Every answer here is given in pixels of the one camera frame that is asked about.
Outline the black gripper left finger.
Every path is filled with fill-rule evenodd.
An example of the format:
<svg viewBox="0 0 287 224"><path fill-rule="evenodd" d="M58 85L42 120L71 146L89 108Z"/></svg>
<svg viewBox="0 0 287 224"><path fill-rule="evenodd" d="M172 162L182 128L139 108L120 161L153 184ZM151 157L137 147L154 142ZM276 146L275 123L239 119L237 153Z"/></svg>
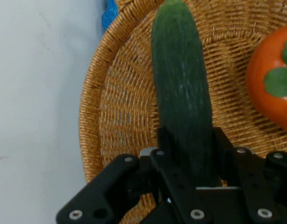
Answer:
<svg viewBox="0 0 287 224"><path fill-rule="evenodd" d="M117 224L141 195L152 193L156 207L144 224L211 224L213 215L172 158L165 128L159 147L148 156L121 154L74 196L56 215L58 224Z"/></svg>

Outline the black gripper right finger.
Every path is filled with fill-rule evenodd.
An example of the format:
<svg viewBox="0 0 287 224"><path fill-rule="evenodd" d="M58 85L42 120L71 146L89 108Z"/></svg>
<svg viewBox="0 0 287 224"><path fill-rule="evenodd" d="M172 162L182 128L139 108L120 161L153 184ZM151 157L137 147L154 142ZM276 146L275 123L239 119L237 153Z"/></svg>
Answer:
<svg viewBox="0 0 287 224"><path fill-rule="evenodd" d="M287 152L265 158L235 147L219 127L213 128L214 161L228 186L238 187L243 218L249 224L287 224Z"/></svg>

